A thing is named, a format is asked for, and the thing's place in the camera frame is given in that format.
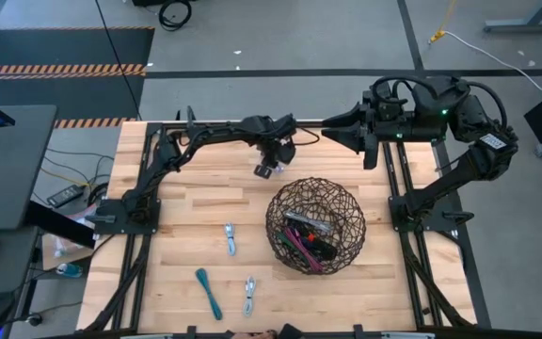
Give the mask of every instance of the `wire basket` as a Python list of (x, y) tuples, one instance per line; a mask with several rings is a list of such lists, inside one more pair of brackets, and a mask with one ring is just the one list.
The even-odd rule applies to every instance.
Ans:
[[(323, 221), (331, 229), (324, 231), (308, 222), (294, 221), (284, 216), (286, 212)], [(296, 228), (330, 244), (335, 249), (335, 257), (324, 260), (310, 252), (321, 266), (314, 269), (302, 250), (286, 244), (286, 229)], [(266, 213), (267, 238), (276, 257), (284, 265), (305, 274), (333, 274), (350, 265), (363, 247), (365, 230), (365, 217), (355, 197), (326, 179), (301, 179), (284, 186), (269, 203)]]

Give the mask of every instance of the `yellow cable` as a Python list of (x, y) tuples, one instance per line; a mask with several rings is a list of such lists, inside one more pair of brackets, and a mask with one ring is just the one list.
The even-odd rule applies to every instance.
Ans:
[(77, 184), (77, 185), (79, 185), (79, 186), (88, 186), (89, 188), (91, 188), (91, 185), (88, 184), (88, 183), (76, 181), (76, 180), (73, 180), (73, 179), (71, 179), (71, 178), (67, 178), (67, 177), (65, 177), (65, 176), (63, 176), (63, 175), (52, 173), (51, 171), (49, 171), (49, 170), (47, 170), (47, 169), (44, 169), (44, 168), (41, 168), (41, 170), (44, 171), (45, 173), (51, 175), (51, 176), (55, 176), (56, 178), (60, 178), (60, 179), (66, 180), (67, 182), (71, 182), (71, 183)]
[(430, 38), (430, 41), (428, 43), (435, 42), (436, 40), (444, 37), (445, 33), (442, 28), (449, 22), (449, 18), (451, 18), (451, 14), (453, 14), (453, 10), (455, 9), (456, 2), (457, 0), (451, 0), (449, 8), (447, 8), (447, 14), (445, 14), (444, 19), (442, 19), (442, 23), (438, 27), (437, 32)]

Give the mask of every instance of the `gray floor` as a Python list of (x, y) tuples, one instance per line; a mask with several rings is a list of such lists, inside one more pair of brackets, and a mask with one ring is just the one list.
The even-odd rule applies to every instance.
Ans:
[[(482, 31), (484, 20), (522, 17), (540, 0), (460, 0), (447, 29), (464, 40), (521, 67), (542, 69), (542, 34)], [(109, 25), (155, 25), (156, 17), (130, 1), (101, 0)], [(428, 46), (447, 0), (406, 0), (426, 69), (501, 69), (492, 60), (447, 37)], [(391, 0), (200, 0), (182, 30), (156, 29), (149, 71), (222, 71), (309, 68), (411, 69), (396, 1)], [(100, 26), (92, 0), (8, 0), (0, 28)], [(146, 80), (141, 113), (146, 120), (172, 119), (192, 105), (199, 119), (239, 119), (246, 115), (323, 118), (360, 100), (372, 77), (281, 77)], [(508, 109), (520, 150), (511, 169), (493, 183), (460, 189), (464, 208), (476, 214), (470, 237), (486, 303), (495, 328), (542, 331), (542, 159), (533, 155), (535, 137), (522, 118), (542, 100), (542, 92), (522, 77), (475, 78), (494, 88)], [(542, 77), (536, 79), (542, 85)], [(495, 113), (481, 94), (487, 110)], [(51, 147), (112, 154), (119, 130), (57, 130)], [(465, 145), (448, 139), (451, 158)], [(94, 158), (52, 154), (89, 176)], [(110, 164), (103, 166), (110, 169)], [(63, 169), (60, 173), (74, 175)], [(36, 192), (46, 197), (66, 186), (40, 176)], [(83, 280), (40, 282), (33, 309), (82, 297)], [(68, 333), (78, 307), (61, 309), (38, 328), (14, 327), (14, 338)]]

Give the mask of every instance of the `wooden tabletop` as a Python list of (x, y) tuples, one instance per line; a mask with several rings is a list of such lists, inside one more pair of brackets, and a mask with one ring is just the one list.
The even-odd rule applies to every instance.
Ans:
[[(122, 125), (108, 189), (111, 199), (136, 184), (146, 124)], [(309, 140), (305, 133), (295, 135), (295, 142)], [(430, 145), (407, 144), (406, 150), (414, 186), (434, 181)], [(366, 331), (414, 330), (403, 255), (391, 227), (382, 152), (376, 169), (363, 170), (362, 155), (322, 137), (297, 148), (293, 163), (269, 180), (252, 173), (258, 161), (259, 153), (242, 142), (207, 146), (181, 173), (170, 173), (160, 185), (163, 208), (151, 243), (139, 332), (181, 333), (189, 325), (197, 326), (198, 332), (265, 331), (280, 330), (284, 323), (302, 331), (351, 331), (353, 324), (362, 324)], [(265, 234), (264, 214), (273, 196), (284, 185), (308, 177), (344, 186), (365, 214), (362, 251), (352, 265), (330, 276), (305, 276), (288, 268), (275, 258)], [(402, 185), (400, 170), (397, 177)], [(228, 221), (235, 225), (233, 257), (227, 254), (223, 228)], [(117, 235), (93, 259), (78, 329), (93, 321), (117, 288), (125, 239)], [(438, 287), (464, 317), (475, 321), (458, 248), (433, 233), (426, 233), (426, 242)], [(221, 321), (215, 320), (196, 279), (200, 267), (208, 272), (223, 312)], [(250, 318), (242, 315), (248, 276), (257, 280)], [(419, 286), (425, 307), (427, 296), (420, 282)], [(128, 299), (124, 324), (133, 297)], [(432, 324), (429, 315), (426, 324)]]

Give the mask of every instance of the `white label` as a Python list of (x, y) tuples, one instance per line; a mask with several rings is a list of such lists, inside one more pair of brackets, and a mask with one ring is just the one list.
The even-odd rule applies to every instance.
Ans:
[(480, 138), (486, 145), (494, 148), (495, 150), (499, 150), (502, 147), (507, 146), (503, 141), (501, 141), (498, 137), (495, 137), (491, 135), (490, 133), (485, 135), (484, 137)]

